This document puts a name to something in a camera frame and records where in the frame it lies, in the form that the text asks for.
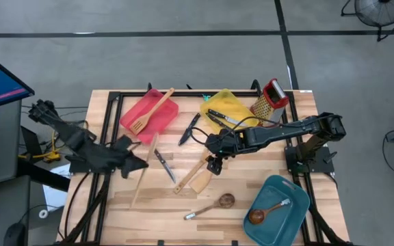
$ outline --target wooden spoon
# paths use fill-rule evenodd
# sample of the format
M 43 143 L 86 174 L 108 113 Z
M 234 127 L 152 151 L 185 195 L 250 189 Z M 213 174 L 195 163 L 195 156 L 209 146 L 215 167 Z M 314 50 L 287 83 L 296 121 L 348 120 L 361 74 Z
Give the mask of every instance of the wooden spoon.
M 201 213 L 204 213 L 208 210 L 211 210 L 212 208 L 230 208 L 231 206 L 233 206 L 234 203 L 235 203 L 235 197 L 230 193 L 226 193 L 226 194 L 222 195 L 212 205 L 210 205 L 204 209 L 200 209 L 199 211 L 196 211 L 194 213 L 188 214 L 188 215 L 184 216 L 183 219 L 187 220 L 187 219 L 194 218 L 195 216 L 197 216 Z
M 156 110 L 173 94 L 174 88 L 170 88 L 165 95 L 162 96 L 161 100 L 159 100 L 155 106 L 146 114 L 140 116 L 130 125 L 130 131 L 132 131 L 135 135 L 140 133 L 147 126 L 148 120 L 151 115 L 156 112 Z
M 275 206 L 268 208 L 268 209 L 254 209 L 249 212 L 249 221 L 254 224 L 258 225 L 263 223 L 264 219 L 267 217 L 267 214 L 276 210 L 284 205 L 289 204 L 291 201 L 290 199 L 285 199 L 280 203 L 276 204 Z

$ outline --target cheese grater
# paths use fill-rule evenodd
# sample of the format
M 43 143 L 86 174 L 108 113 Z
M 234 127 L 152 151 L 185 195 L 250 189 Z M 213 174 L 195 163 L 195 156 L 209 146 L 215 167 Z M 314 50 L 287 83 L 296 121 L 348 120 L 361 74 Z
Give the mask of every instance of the cheese grater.
M 256 117 L 279 122 L 287 104 L 288 96 L 285 95 L 284 91 L 279 86 L 278 80 L 272 79 L 264 87 L 263 93 L 259 96 L 250 110 Z M 269 127 L 272 125 L 273 124 L 270 122 L 259 120 L 259 126 Z

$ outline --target wooden board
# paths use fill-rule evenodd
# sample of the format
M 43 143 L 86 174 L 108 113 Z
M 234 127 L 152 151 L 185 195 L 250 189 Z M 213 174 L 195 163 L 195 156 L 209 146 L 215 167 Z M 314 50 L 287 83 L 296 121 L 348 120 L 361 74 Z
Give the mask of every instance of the wooden board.
M 109 90 L 93 91 L 86 116 L 90 130 L 98 136 L 101 134 L 108 93 Z M 293 91 L 293 93 L 300 119 L 317 115 L 312 93 L 300 91 Z M 124 115 L 139 99 L 139 97 L 126 97 L 122 114 Z M 172 97 L 171 99 L 179 105 L 179 115 L 159 136 L 157 149 L 179 181 L 195 166 L 204 150 L 204 146 L 191 138 L 182 146 L 177 146 L 183 131 L 194 115 L 199 112 L 203 99 L 194 97 Z M 242 97 L 239 99 L 247 107 L 256 100 L 256 98 Z M 115 108 L 116 105 L 112 109 L 107 141 L 111 138 Z M 211 132 L 211 127 L 203 119 L 200 119 L 196 126 L 207 133 Z M 120 126 L 118 137 L 123 134 L 133 136 Z M 205 136 L 201 133 L 196 131 L 194 134 L 200 140 L 205 140 Z M 222 173 L 219 176 L 213 176 L 208 187 L 200 194 L 192 191 L 188 184 L 179 194 L 174 194 L 175 184 L 160 162 L 150 160 L 150 167 L 145 173 L 140 194 L 132 209 L 129 209 L 129 204 L 142 171 L 130 173 L 128 179 L 121 178 L 120 173 L 116 172 L 111 178 L 101 244 L 155 245 L 158 240 L 164 240 L 167 245 L 230 245 L 232 240 L 237 240 L 240 245 L 254 245 L 255 243 L 243 232 L 243 218 L 268 176 L 278 174 L 291 179 L 286 168 L 284 147 L 285 141 L 278 141 L 259 152 L 239 155 L 235 159 L 225 161 Z M 134 152 L 145 159 L 148 146 L 140 146 Z M 71 178 L 67 204 L 82 176 L 83 174 L 77 174 Z M 349 240 L 335 184 L 329 177 L 322 174 L 313 174 L 311 177 L 320 213 L 337 235 Z M 85 180 L 76 196 L 70 212 L 68 231 L 77 224 L 86 210 L 91 182 L 92 175 Z M 195 219 L 183 220 L 184 215 L 212 204 L 223 193 L 232 193 L 235 196 L 237 202 L 234 207 L 215 208 Z M 60 224 L 62 232 L 66 209 L 67 206 L 65 206 Z M 94 214 L 92 218 L 90 239 L 94 236 L 97 215 Z M 312 223 L 310 222 L 308 226 L 310 226 L 311 240 L 315 240 Z M 294 244 L 302 244 L 300 233 Z

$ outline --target yellow tray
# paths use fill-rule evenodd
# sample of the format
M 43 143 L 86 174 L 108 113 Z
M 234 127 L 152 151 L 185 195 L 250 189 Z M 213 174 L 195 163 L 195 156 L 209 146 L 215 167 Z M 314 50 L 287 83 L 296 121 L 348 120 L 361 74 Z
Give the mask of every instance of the yellow tray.
M 220 92 L 212 96 L 208 101 L 204 102 L 200 106 L 200 112 L 202 117 L 209 122 L 215 133 L 219 133 L 222 127 L 218 126 L 218 124 L 216 124 L 206 116 L 208 109 L 215 110 L 219 113 L 224 114 L 225 116 L 228 116 L 238 121 L 249 116 L 254 116 L 254 114 L 250 112 L 250 110 L 246 106 L 244 106 L 238 100 L 238 98 L 236 98 L 232 94 L 232 92 L 229 91 L 228 89 L 221 90 Z M 231 128 L 235 126 L 235 124 L 227 122 L 225 119 L 222 118 L 218 118 L 218 119 Z M 257 126 L 259 121 L 257 119 L 249 119 L 246 120 L 244 123 L 247 124 L 248 126 Z

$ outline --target concrete floor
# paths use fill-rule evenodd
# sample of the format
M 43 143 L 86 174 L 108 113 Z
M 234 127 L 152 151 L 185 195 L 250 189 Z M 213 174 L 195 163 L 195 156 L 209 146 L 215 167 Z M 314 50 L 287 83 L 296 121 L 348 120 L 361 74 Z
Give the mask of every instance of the concrete floor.
M 284 0 L 287 30 L 375 30 L 340 17 L 343 4 Z M 0 33 L 243 29 L 279 30 L 274 2 L 0 0 Z M 347 137 L 330 147 L 338 151 L 334 164 L 352 242 L 394 245 L 394 173 L 381 153 L 385 132 L 394 129 L 394 36 L 380 43 L 375 36 L 289 36 L 289 42 L 300 89 L 314 91 L 319 111 L 343 116 Z M 290 89 L 280 36 L 0 38 L 0 63 L 35 89 L 24 105 L 42 98 L 86 106 L 93 89 L 142 89 L 148 82 L 238 89 L 277 77 Z M 24 115 L 22 124 L 41 139 L 51 134 Z M 394 165 L 394 144 L 386 155 Z M 31 205 L 43 203 L 37 184 L 31 196 Z M 29 244 L 53 242 L 60 216 L 31 216 Z

